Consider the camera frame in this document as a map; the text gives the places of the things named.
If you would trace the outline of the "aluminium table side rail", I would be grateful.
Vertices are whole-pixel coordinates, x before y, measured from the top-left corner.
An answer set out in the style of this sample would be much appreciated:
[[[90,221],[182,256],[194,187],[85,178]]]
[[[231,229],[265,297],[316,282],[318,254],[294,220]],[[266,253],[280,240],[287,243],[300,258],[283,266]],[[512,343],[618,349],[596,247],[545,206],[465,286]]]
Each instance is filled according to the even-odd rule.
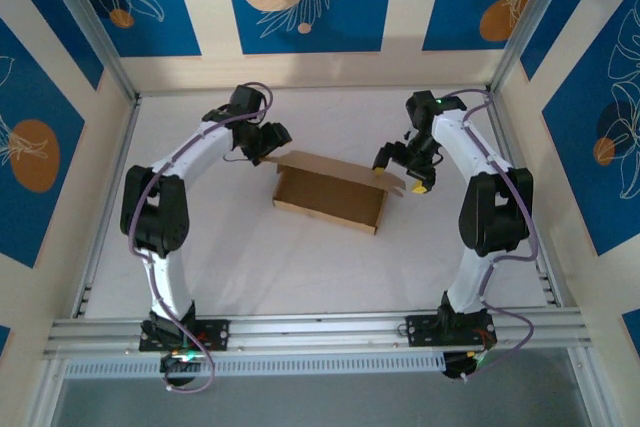
[[[120,179],[122,177],[126,158],[130,149],[131,141],[135,131],[139,116],[141,95],[135,94],[130,112],[126,117],[124,133],[117,144],[117,151],[113,165],[108,170],[108,189],[101,195],[100,217],[91,237],[91,243],[84,262],[83,270],[78,280],[77,289],[70,307],[70,319],[76,319],[84,315],[83,307],[86,304],[85,297],[90,295],[95,274],[99,266],[100,257],[105,244],[106,235],[109,228],[110,219],[116,202]]]
[[[489,106],[487,107],[488,118],[499,152],[515,167],[526,167],[526,160],[515,136],[513,125],[501,95],[489,91],[487,98],[489,100]],[[566,286],[557,282],[554,259],[549,257],[549,252],[545,245],[545,232],[540,230],[535,214],[532,215],[532,219],[535,235],[531,236],[531,239],[535,240],[535,246],[537,247],[535,266],[545,293],[547,306],[571,306],[571,297],[566,293]]]

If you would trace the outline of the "brown cardboard box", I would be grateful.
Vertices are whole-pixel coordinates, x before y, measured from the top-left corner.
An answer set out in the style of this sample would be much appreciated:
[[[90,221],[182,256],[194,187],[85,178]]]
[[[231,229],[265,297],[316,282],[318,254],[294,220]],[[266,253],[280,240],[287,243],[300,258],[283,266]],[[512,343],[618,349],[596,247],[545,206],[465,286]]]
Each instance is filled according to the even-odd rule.
[[[378,231],[388,196],[401,197],[406,188],[385,170],[298,150],[265,161],[276,166],[276,208],[371,235]]]

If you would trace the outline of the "wide aluminium mounting rail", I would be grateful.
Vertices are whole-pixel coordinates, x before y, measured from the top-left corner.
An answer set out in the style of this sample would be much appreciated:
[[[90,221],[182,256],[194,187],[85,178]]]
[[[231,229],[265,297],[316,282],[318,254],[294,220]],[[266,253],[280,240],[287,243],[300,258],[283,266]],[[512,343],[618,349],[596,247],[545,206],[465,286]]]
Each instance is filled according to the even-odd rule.
[[[406,320],[425,311],[255,316],[204,316],[230,322],[225,355],[342,354],[436,351],[410,347]],[[591,336],[576,307],[519,308],[513,315],[493,313],[496,349],[589,347]],[[138,356],[138,319],[58,319],[43,354],[49,359]]]

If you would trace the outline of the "aluminium frame post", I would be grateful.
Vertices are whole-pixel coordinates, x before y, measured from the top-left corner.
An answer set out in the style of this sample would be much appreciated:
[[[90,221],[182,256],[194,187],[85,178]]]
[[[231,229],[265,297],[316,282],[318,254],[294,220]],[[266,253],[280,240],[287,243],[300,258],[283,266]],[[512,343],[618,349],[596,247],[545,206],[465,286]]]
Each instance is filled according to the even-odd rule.
[[[552,0],[529,0],[511,37],[506,43],[496,71],[487,85],[492,98],[496,98],[511,70],[519,61],[525,47],[538,28]]]
[[[120,56],[89,0],[62,0],[92,50],[125,98],[133,103],[138,92],[126,73]]]

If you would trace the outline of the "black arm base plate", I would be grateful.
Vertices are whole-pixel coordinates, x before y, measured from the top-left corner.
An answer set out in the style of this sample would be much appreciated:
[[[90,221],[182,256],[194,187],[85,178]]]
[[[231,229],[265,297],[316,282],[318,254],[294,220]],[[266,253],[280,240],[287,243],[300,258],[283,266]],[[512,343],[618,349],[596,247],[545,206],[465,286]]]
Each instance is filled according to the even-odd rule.
[[[492,348],[497,343],[493,318],[486,311],[472,314],[411,315],[405,318],[410,347]]]
[[[187,328],[208,351],[226,351],[230,322],[196,319]],[[140,352],[169,352],[174,350],[198,350],[194,341],[171,322],[157,323],[144,320],[139,340]]]

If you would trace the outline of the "short aluminium frame bar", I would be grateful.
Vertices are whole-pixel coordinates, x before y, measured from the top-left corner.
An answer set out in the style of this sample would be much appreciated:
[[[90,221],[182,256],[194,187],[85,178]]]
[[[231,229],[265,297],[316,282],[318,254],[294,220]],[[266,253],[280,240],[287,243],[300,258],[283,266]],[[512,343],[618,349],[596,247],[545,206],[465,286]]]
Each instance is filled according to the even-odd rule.
[[[609,427],[606,406],[588,350],[583,347],[569,347],[567,353],[591,427]]]
[[[41,362],[21,427],[51,427],[66,367],[66,360],[46,359]]]

